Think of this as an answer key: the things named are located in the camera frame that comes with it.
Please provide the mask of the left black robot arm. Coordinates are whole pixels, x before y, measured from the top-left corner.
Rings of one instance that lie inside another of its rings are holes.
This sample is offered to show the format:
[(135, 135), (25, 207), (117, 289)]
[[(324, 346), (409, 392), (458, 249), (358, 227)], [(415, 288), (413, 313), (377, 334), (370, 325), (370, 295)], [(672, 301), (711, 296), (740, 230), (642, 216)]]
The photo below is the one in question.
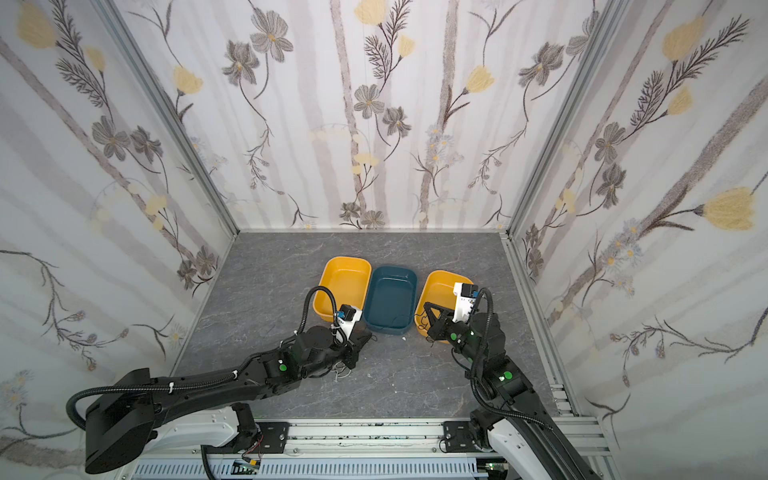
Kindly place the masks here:
[(163, 425), (187, 415), (282, 395), (338, 363), (354, 369), (371, 337), (360, 309), (333, 305), (329, 325), (309, 327), (302, 319), (277, 347), (229, 369), (153, 377), (142, 368), (114, 385), (77, 392), (68, 399), (66, 413), (85, 433), (85, 471), (102, 474), (130, 463), (158, 439)]

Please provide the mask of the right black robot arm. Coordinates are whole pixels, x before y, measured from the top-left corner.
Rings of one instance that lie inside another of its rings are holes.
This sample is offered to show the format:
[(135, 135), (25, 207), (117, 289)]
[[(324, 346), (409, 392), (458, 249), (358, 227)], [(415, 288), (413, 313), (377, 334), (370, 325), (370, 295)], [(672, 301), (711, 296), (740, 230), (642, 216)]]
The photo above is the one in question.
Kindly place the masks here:
[(468, 427), (474, 448), (504, 458), (521, 479), (598, 479), (507, 354), (491, 292), (460, 284), (453, 308), (426, 302), (427, 337), (451, 345), (479, 404)]

